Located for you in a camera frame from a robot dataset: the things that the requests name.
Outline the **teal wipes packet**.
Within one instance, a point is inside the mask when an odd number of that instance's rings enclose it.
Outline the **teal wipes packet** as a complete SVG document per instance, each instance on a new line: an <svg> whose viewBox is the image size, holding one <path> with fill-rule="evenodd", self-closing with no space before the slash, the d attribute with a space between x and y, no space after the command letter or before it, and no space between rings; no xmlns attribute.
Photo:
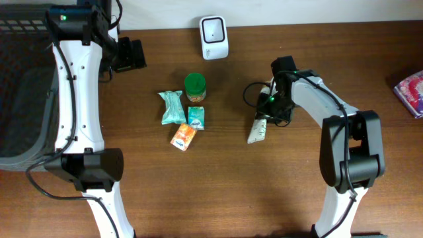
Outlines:
<svg viewBox="0 0 423 238"><path fill-rule="evenodd" d="M160 92L158 95L165 102L165 113L163 114L161 124L184 124L186 123L186 117L180 96L182 91L165 91Z"/></svg>

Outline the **orange tissue pack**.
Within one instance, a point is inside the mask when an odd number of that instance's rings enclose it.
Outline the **orange tissue pack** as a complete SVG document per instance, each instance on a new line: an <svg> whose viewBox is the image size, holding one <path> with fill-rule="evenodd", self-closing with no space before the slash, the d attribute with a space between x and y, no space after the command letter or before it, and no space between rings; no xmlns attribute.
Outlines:
<svg viewBox="0 0 423 238"><path fill-rule="evenodd" d="M171 144L176 148L186 151L196 135L197 130L188 124L181 124L171 140Z"/></svg>

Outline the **green lid jar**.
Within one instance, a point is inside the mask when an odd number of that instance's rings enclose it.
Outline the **green lid jar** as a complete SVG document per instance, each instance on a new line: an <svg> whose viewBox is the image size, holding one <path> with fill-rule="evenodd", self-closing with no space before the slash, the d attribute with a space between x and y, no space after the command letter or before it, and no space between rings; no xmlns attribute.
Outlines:
<svg viewBox="0 0 423 238"><path fill-rule="evenodd" d="M190 73L184 80L186 96L191 102L200 102L206 97L206 79L200 73Z"/></svg>

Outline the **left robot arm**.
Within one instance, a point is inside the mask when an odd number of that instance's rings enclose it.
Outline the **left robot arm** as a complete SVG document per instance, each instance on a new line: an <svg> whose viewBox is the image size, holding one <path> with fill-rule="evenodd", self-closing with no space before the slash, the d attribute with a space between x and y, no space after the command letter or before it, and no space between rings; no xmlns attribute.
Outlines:
<svg viewBox="0 0 423 238"><path fill-rule="evenodd" d="M140 40L119 36L120 17L111 1L53 5L46 24L53 40L59 83L59 128L55 153L42 166L70 182L95 217L101 237L135 237L120 194L121 149L102 137L98 85L109 75L146 67Z"/></svg>

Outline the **purple red pad pack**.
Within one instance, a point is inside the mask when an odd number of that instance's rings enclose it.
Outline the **purple red pad pack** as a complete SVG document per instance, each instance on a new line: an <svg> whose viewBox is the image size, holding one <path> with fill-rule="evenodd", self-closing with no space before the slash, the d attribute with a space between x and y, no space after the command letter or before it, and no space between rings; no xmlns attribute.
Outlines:
<svg viewBox="0 0 423 238"><path fill-rule="evenodd" d="M414 118L422 117L422 71L403 79L393 92Z"/></svg>

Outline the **small teal tissue pack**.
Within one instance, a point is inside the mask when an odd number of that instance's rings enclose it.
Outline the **small teal tissue pack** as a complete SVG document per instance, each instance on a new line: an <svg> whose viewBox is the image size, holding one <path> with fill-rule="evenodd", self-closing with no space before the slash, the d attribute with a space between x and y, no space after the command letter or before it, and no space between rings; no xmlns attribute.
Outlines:
<svg viewBox="0 0 423 238"><path fill-rule="evenodd" d="M188 108L188 125L195 130L204 130L204 116L203 106L190 106Z"/></svg>

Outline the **white tube with tan cap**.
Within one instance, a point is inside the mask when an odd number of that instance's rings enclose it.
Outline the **white tube with tan cap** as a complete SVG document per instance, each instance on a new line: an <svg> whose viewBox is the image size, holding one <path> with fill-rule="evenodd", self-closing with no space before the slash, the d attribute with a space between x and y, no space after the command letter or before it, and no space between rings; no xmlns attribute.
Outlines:
<svg viewBox="0 0 423 238"><path fill-rule="evenodd" d="M259 141L264 141L266 136L266 126L267 119L262 118L258 115L258 112L255 112L254 121L247 139L247 143L252 144Z"/></svg>

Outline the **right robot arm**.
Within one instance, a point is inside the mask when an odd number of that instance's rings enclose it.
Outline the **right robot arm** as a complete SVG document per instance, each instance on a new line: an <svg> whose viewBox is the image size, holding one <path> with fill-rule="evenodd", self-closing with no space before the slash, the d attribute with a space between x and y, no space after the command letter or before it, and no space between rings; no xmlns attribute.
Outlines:
<svg viewBox="0 0 423 238"><path fill-rule="evenodd" d="M264 140L267 125L286 127L294 109L304 109L321 128L319 168L327 184L311 236L351 237L362 198L385 172L380 117L344 102L315 71L298 69L292 56L277 58L270 67L273 77L261 84L247 141Z"/></svg>

